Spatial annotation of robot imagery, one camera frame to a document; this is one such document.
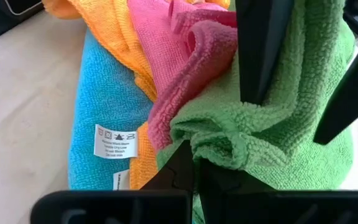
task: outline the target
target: microfiber cloth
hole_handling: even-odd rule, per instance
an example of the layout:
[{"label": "microfiber cloth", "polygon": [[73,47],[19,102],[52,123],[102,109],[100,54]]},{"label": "microfiber cloth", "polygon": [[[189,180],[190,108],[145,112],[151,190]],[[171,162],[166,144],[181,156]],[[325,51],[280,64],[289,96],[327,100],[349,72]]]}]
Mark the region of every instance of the microfiber cloth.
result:
[{"label": "microfiber cloth", "polygon": [[129,0],[128,7],[157,88],[148,122],[158,151],[171,143],[169,122],[177,111],[230,66],[237,49],[236,14],[180,0]]},{"label": "microfiber cloth", "polygon": [[145,122],[137,129],[137,157],[131,158],[129,166],[129,182],[131,190],[141,189],[158,172],[155,153],[147,136],[148,128],[149,125]]},{"label": "microfiber cloth", "polygon": [[[184,139],[205,158],[245,170],[275,189],[336,189],[352,164],[350,130],[327,146],[313,135],[346,71],[354,36],[342,0],[297,0],[272,84],[262,106],[241,103],[238,55],[225,75],[188,102],[171,122],[173,144],[157,155],[161,168]],[[203,223],[200,198],[193,203]]]},{"label": "microfiber cloth", "polygon": [[99,43],[134,71],[135,82],[154,101],[151,69],[136,36],[126,0],[43,0],[45,10],[62,19],[82,17]]},{"label": "microfiber cloth", "polygon": [[[232,1],[231,9],[235,11],[234,5],[235,2]],[[198,14],[202,11],[193,11],[185,14],[178,15],[178,19],[175,19],[175,21],[181,21],[179,24],[182,24],[182,26],[178,26],[182,29],[179,29],[180,31],[184,31],[184,27],[190,27],[186,26],[186,24],[193,24],[193,19],[197,18],[203,18],[200,17],[202,14]],[[226,18],[224,21],[232,21],[232,14],[226,14],[225,12],[221,13],[220,16],[229,16],[229,18]],[[151,146],[151,143],[147,137],[147,130],[148,130],[148,124],[147,122],[142,125],[138,130],[137,134],[139,137],[139,144],[138,147],[138,157],[137,158],[131,158],[131,164],[130,164],[130,180],[131,180],[131,189],[133,190],[139,190],[142,188],[151,178],[153,178],[157,174],[157,163],[156,163],[156,156],[153,147]]]},{"label": "microfiber cloth", "polygon": [[145,122],[151,107],[152,102],[135,85],[133,72],[87,30],[68,159],[71,189],[113,189],[113,173],[129,169],[129,159],[93,155],[95,125],[135,131]]}]

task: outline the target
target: pink microfiber cloth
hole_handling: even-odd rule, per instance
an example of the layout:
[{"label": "pink microfiber cloth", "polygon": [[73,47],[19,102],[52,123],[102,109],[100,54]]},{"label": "pink microfiber cloth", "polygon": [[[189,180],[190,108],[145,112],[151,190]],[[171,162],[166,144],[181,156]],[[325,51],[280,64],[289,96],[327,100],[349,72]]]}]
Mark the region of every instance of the pink microfiber cloth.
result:
[{"label": "pink microfiber cloth", "polygon": [[178,110],[230,66],[236,14],[180,0],[128,0],[128,7],[157,89],[149,138],[158,152],[171,143],[169,123]]}]

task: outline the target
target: blue microfiber cloth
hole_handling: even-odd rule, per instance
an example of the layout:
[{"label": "blue microfiber cloth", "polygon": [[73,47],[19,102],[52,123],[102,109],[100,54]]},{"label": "blue microfiber cloth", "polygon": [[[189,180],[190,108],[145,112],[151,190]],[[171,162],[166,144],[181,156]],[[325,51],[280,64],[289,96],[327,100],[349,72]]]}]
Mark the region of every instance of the blue microfiber cloth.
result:
[{"label": "blue microfiber cloth", "polygon": [[134,73],[87,30],[68,158],[70,189],[113,189],[113,173],[129,169],[129,159],[95,156],[95,125],[113,131],[136,131],[147,120],[151,107],[152,102],[136,86]]}]

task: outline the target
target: black device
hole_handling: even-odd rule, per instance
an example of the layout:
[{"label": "black device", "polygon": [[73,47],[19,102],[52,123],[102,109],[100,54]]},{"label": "black device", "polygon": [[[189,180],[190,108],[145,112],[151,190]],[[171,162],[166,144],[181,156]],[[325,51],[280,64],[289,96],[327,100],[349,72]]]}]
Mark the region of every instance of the black device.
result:
[{"label": "black device", "polygon": [[236,1],[242,102],[262,104],[275,70],[293,2]]},{"label": "black device", "polygon": [[328,101],[314,141],[328,144],[358,118],[358,55]]},{"label": "black device", "polygon": [[0,0],[0,35],[43,8],[41,0]]},{"label": "black device", "polygon": [[[185,141],[141,190],[63,191],[41,198],[31,224],[191,223],[194,167]],[[358,192],[276,191],[244,171],[200,161],[207,224],[358,223]]]}]

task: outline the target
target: green towel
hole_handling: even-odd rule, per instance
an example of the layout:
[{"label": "green towel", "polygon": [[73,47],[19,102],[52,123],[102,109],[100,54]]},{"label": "green towel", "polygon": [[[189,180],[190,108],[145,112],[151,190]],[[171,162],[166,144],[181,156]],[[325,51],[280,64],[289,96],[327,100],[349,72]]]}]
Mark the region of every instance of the green towel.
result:
[{"label": "green towel", "polygon": [[231,0],[230,1],[230,5],[229,8],[227,9],[228,11],[231,12],[235,12],[236,11],[236,1],[235,0]]},{"label": "green towel", "polygon": [[[327,146],[313,143],[313,134],[354,50],[343,5],[343,0],[295,0],[263,105],[240,102],[236,55],[230,71],[172,119],[173,144],[157,155],[159,168],[190,139],[195,161],[202,157],[246,170],[275,189],[338,188],[352,164],[350,131]],[[196,223],[203,223],[198,196],[193,208]]]}]

